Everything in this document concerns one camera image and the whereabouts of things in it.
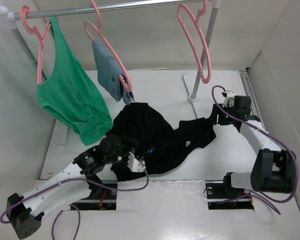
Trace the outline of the black t shirt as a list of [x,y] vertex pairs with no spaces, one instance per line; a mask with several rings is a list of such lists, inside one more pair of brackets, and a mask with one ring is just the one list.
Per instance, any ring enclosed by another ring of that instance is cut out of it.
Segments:
[[183,163],[196,148],[205,148],[215,138],[208,118],[181,120],[178,128],[147,103],[126,105],[113,121],[109,133],[138,141],[135,154],[143,157],[149,175],[165,174]]

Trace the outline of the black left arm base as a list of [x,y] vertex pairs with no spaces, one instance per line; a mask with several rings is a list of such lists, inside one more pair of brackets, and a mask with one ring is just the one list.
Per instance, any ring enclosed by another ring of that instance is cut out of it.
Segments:
[[117,209],[117,193],[104,187],[89,184],[88,197],[72,203],[71,210],[77,207],[82,211],[115,211]]

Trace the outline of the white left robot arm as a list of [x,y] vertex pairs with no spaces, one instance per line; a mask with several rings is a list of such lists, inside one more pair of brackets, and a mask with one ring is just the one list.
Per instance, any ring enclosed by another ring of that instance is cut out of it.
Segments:
[[3,215],[18,239],[33,235],[43,219],[54,210],[61,210],[87,197],[97,198],[102,189],[115,191],[97,176],[106,165],[123,163],[131,172],[143,172],[145,166],[135,155],[138,145],[137,140],[125,135],[108,134],[42,185],[23,194],[10,195]]

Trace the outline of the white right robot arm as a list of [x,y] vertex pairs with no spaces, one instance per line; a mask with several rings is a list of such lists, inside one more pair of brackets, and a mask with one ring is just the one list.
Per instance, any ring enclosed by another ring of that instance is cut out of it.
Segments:
[[251,172],[228,172],[221,191],[233,197],[239,189],[288,194],[295,185],[295,165],[289,152],[273,141],[258,116],[251,114],[251,99],[227,90],[223,103],[215,103],[210,119],[214,125],[233,125],[256,154]]

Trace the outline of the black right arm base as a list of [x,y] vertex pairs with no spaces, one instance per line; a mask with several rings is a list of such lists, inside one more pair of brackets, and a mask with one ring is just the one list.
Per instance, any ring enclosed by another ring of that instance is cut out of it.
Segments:
[[254,210],[252,197],[246,190],[232,187],[230,173],[222,180],[205,181],[203,196],[209,210]]

